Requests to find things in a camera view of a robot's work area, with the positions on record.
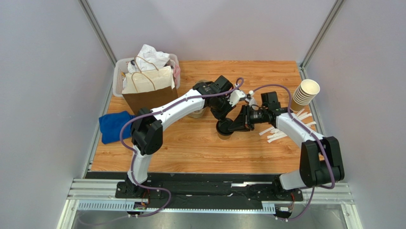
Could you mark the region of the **brown paper coffee cup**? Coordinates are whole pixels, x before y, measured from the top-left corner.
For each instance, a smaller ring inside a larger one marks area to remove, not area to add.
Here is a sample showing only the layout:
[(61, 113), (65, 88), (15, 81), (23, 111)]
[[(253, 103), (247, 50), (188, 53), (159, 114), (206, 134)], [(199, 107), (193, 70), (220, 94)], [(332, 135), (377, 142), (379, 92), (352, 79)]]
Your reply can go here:
[(217, 134), (218, 134), (218, 137), (221, 140), (228, 140), (233, 133), (220, 133), (220, 132), (218, 132)]

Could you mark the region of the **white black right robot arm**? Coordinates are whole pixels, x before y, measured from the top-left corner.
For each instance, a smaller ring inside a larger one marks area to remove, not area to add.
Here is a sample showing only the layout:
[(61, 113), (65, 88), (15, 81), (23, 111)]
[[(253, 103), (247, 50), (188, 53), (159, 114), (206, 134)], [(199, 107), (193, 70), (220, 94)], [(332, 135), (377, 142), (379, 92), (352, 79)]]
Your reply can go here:
[(299, 169), (274, 180), (277, 195), (284, 197), (300, 188), (333, 189), (345, 176), (338, 139), (307, 127), (289, 107), (281, 107), (276, 92), (261, 94), (261, 100), (260, 106), (243, 105), (233, 121), (226, 121), (225, 133), (253, 131), (256, 124), (268, 123), (298, 145), (301, 150)]

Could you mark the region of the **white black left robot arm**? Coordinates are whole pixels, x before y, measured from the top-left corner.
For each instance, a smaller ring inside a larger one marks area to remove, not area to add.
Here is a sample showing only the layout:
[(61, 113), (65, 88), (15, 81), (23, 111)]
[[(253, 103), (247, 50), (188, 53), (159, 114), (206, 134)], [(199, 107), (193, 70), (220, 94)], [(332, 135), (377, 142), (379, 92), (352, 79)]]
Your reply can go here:
[(164, 131), (185, 116), (209, 107), (218, 121), (225, 121), (239, 99), (232, 97), (240, 91), (244, 79), (231, 83), (224, 76), (214, 82), (197, 83), (183, 96), (154, 109), (142, 108), (136, 116), (127, 121), (119, 132), (119, 141), (132, 151), (132, 160), (125, 180), (126, 192), (135, 198), (149, 190), (169, 190), (163, 187), (149, 187), (145, 184), (152, 155), (163, 145)]

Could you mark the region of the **black plastic cup lid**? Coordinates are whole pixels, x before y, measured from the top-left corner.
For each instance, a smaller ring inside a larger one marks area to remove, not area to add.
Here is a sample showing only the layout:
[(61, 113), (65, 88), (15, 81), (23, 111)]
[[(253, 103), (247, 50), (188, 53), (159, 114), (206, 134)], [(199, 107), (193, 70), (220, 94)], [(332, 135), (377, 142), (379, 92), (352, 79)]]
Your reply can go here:
[(233, 134), (233, 131), (229, 130), (230, 125), (233, 123), (233, 120), (230, 118), (225, 118), (218, 120), (216, 124), (216, 131), (219, 135), (230, 136)]

